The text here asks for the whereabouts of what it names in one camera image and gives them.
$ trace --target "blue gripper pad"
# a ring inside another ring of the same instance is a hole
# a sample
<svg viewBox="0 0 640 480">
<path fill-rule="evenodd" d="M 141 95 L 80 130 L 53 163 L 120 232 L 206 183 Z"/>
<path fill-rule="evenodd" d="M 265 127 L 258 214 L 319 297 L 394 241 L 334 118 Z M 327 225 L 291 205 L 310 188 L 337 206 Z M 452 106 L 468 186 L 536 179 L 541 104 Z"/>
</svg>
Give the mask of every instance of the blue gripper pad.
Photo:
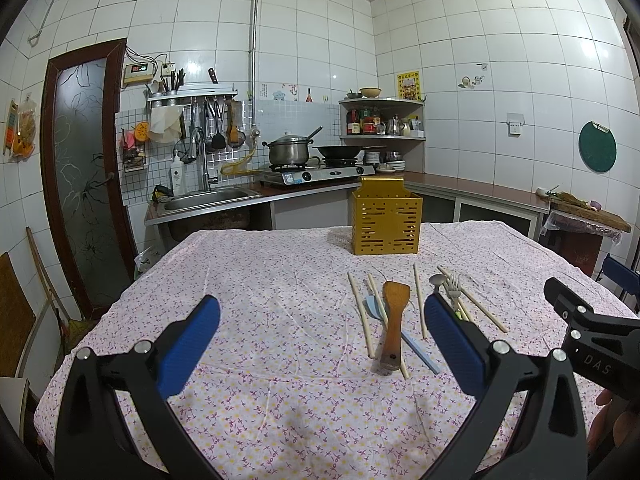
<svg viewBox="0 0 640 480">
<path fill-rule="evenodd" d="M 487 339 L 475 325 L 460 321 L 440 295 L 431 294 L 424 302 L 424 319 L 429 332 L 458 381 L 460 389 L 476 399 L 482 397 L 486 387 L 488 357 L 482 358 L 476 345 L 469 337 L 473 334 L 465 332 L 475 329 L 484 338 L 488 348 Z M 463 323 L 471 325 L 472 328 L 463 328 Z M 483 346 L 482 340 L 476 342 Z"/>
<path fill-rule="evenodd" d="M 188 325 L 160 361 L 156 383 L 164 400 L 182 391 L 220 325 L 220 304 L 216 298 L 206 296 L 196 309 L 197 312 L 187 318 Z"/>
</svg>

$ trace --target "yellow poster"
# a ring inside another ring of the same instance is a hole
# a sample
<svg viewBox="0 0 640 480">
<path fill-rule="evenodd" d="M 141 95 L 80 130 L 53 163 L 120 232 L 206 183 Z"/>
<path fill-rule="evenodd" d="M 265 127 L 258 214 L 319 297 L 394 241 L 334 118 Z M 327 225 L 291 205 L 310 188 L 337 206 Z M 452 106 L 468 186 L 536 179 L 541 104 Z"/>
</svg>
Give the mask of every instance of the yellow poster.
<svg viewBox="0 0 640 480">
<path fill-rule="evenodd" d="M 398 74 L 398 97 L 414 101 L 420 100 L 420 73 L 418 71 Z"/>
</svg>

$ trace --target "metal basket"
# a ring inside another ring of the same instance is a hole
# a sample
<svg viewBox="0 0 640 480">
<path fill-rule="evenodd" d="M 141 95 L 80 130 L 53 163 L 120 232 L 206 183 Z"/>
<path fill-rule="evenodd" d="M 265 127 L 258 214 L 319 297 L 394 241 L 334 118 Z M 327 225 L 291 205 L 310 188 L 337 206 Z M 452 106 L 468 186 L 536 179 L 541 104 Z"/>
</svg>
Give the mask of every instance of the metal basket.
<svg viewBox="0 0 640 480">
<path fill-rule="evenodd" d="M 401 177 L 363 176 L 353 192 L 354 254 L 417 253 L 422 198 Z"/>
</svg>

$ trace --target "floral tablecloth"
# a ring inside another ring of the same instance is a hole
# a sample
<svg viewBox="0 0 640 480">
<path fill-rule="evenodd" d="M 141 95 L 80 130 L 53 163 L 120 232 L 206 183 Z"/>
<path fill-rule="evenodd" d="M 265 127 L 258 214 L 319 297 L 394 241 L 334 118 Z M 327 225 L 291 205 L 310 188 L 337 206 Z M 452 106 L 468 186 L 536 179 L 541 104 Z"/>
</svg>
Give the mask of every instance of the floral tablecloth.
<svg viewBox="0 0 640 480">
<path fill-rule="evenodd" d="M 545 301 L 556 276 L 599 313 L 631 316 L 608 290 L 551 251 L 500 222 L 423 224 L 419 254 L 353 256 L 350 228 L 198 232 L 134 283 L 79 346 L 126 352 L 185 318 L 204 294 L 219 299 L 220 328 L 184 391 L 169 399 L 190 437 L 226 478 L 420 478 L 452 439 L 474 400 L 459 390 L 433 340 L 423 346 L 442 368 L 434 375 L 404 345 L 411 373 L 386 375 L 369 359 L 347 272 L 368 294 L 366 273 L 412 286 L 403 327 L 420 338 L 413 264 L 425 294 L 436 265 L 460 273 L 508 327 L 473 308 L 491 340 L 546 355 L 565 323 Z M 370 320 L 378 355 L 382 327 Z M 35 424 L 50 450 L 67 356 L 52 378 Z M 587 422 L 599 391 L 577 378 Z M 130 398 L 122 410 L 141 455 L 162 467 Z M 499 459 L 524 394 L 516 394 L 484 464 Z"/>
</svg>

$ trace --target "yellow bowl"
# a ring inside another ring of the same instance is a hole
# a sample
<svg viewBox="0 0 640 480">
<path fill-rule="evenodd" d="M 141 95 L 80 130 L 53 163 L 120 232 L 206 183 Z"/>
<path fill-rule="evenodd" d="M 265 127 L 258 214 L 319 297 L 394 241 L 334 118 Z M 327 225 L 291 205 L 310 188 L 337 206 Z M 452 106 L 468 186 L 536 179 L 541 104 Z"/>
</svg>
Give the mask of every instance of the yellow bowl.
<svg viewBox="0 0 640 480">
<path fill-rule="evenodd" d="M 361 88 L 360 93 L 364 95 L 364 97 L 378 97 L 382 90 L 380 88 Z"/>
</svg>

